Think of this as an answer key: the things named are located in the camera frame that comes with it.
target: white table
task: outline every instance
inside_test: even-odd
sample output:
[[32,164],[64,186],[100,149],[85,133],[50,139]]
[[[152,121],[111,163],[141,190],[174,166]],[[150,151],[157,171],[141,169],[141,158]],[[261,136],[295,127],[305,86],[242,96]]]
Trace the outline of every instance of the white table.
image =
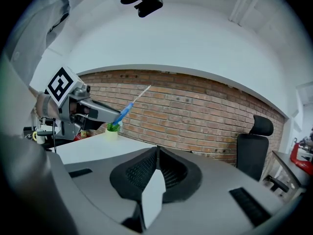
[[154,146],[122,136],[118,136],[115,141],[109,141],[106,139],[105,134],[100,134],[60,145],[57,147],[57,153],[66,165],[111,158]]

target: person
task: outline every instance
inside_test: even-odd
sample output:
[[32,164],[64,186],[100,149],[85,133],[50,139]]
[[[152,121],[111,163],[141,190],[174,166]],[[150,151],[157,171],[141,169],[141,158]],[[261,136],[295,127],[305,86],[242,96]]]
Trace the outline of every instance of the person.
[[[2,55],[26,86],[29,86],[44,51],[60,34],[73,8],[82,1],[34,0],[19,19]],[[135,1],[137,0],[121,0],[121,3]],[[37,117],[59,119],[58,107],[50,100],[50,96],[31,87],[29,91],[36,99],[34,113]],[[71,113],[75,113],[76,109],[76,104],[70,105]]]

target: brick wall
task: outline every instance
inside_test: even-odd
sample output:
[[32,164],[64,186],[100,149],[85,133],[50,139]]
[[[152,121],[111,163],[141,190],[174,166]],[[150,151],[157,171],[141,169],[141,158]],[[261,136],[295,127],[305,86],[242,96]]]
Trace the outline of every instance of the brick wall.
[[[124,118],[121,134],[125,137],[192,150],[234,165],[236,137],[248,133],[253,115],[260,115],[274,124],[274,133],[268,138],[269,150],[279,148],[284,117],[262,101],[225,84],[151,70],[106,71],[81,78],[91,85],[93,99],[119,110],[152,85]],[[101,126],[91,133],[104,131]]]

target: chair backrest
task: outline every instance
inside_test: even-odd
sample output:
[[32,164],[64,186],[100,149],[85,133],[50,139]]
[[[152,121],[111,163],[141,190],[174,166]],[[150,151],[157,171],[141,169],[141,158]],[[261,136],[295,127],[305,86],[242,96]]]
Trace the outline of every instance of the chair backrest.
[[268,139],[272,135],[273,123],[261,116],[254,116],[254,125],[249,134],[237,137],[237,168],[259,181],[268,151]]

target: table surface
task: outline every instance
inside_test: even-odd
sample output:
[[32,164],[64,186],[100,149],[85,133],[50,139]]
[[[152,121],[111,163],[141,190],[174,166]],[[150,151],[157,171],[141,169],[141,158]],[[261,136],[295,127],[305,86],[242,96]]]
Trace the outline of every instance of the table surface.
[[109,141],[105,134],[96,135],[57,147],[57,154],[66,164],[94,161],[111,158],[155,145],[118,136],[117,140]]
[[290,154],[275,152],[273,155],[278,160],[279,164],[284,168],[287,174],[294,178],[294,180],[299,184],[300,187],[307,187],[310,183],[310,176],[308,173],[303,171],[301,168],[296,166],[290,160]]

